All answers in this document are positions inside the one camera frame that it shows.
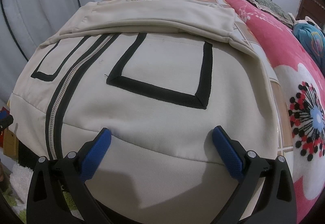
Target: white curtain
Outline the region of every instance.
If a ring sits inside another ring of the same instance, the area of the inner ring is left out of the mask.
[[[37,46],[56,33],[79,8],[78,0],[2,0],[18,45],[29,59]],[[6,102],[26,59],[0,14],[0,99]]]

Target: screw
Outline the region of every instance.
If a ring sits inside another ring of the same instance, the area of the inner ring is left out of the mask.
[[[280,155],[280,156],[278,157],[278,159],[279,159],[280,162],[285,162],[285,158],[284,158],[282,155]]]
[[[251,158],[255,158],[256,157],[256,153],[252,150],[248,151],[248,156],[251,157]]]
[[[45,156],[41,156],[39,159],[38,159],[38,162],[44,162],[45,161]]]
[[[71,151],[70,153],[68,153],[68,158],[72,159],[74,157],[76,157],[76,152],[75,151]]]

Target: fabric seam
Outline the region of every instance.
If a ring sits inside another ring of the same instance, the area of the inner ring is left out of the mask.
[[[19,96],[19,95],[17,95],[17,94],[14,94],[14,93],[13,93],[13,95],[15,95],[15,96],[21,98],[21,99],[24,100],[27,104],[31,105],[33,108],[37,109],[38,111],[42,112],[42,113],[45,115],[45,113],[44,113],[43,111],[41,111],[41,110],[38,109],[37,107],[35,107],[35,106],[33,106],[32,104],[30,104],[30,103],[29,103],[28,101],[26,101],[23,97],[21,97],[21,96]],[[77,126],[74,126],[74,125],[68,124],[68,123],[66,123],[66,122],[63,122],[63,124],[68,125],[68,126],[71,126],[71,127],[74,127],[74,128],[77,128],[77,129],[81,129],[81,130],[86,130],[86,131],[91,131],[91,132],[99,133],[99,131],[94,131],[94,130],[89,130],[89,129],[80,128],[80,127],[77,127]],[[160,152],[158,152],[158,151],[151,150],[151,149],[147,149],[147,148],[145,148],[145,147],[142,147],[142,146],[136,145],[136,144],[134,144],[134,143],[131,143],[131,142],[129,142],[129,141],[126,141],[126,140],[124,140],[124,139],[121,139],[121,138],[119,138],[119,137],[117,137],[117,136],[114,136],[114,135],[112,135],[112,136],[115,137],[115,138],[117,138],[117,139],[119,139],[119,140],[121,140],[121,141],[124,141],[124,142],[126,142],[126,143],[132,144],[132,145],[134,145],[134,146],[137,146],[137,147],[140,147],[140,148],[143,148],[143,149],[149,150],[149,151],[153,151],[153,152],[158,153],[158,154],[163,154],[163,155],[166,155],[166,156],[170,156],[170,157],[178,158],[178,159],[182,159],[182,160],[189,160],[189,161],[194,161],[194,162],[204,162],[204,161],[193,160],[193,159],[184,159],[184,158],[181,158],[181,157],[177,157],[177,156],[172,156],[172,155],[169,155],[169,154],[160,153]],[[218,164],[218,165],[221,165],[221,166],[225,166],[223,163],[219,163],[219,162],[204,162],[204,163],[213,163],[213,164]]]
[[[146,39],[150,39],[150,40],[155,40],[155,41],[162,41],[160,39],[154,39],[154,38],[150,38],[147,37]],[[165,42],[171,42],[171,43],[183,43],[183,42],[174,42],[174,41],[170,41],[170,40],[164,40]],[[188,44],[188,45],[193,45],[193,46],[197,46],[197,47],[202,47],[202,45],[197,45],[197,44],[192,44],[192,43],[184,43],[184,44]]]

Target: pink blanket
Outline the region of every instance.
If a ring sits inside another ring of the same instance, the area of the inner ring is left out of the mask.
[[[246,0],[225,1],[262,46],[284,93],[294,146],[292,178],[299,223],[325,183],[325,78],[289,28]]]

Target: teal fabric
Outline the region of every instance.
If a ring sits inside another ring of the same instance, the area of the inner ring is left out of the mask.
[[[324,34],[308,23],[297,23],[294,26],[293,34],[325,76]]]

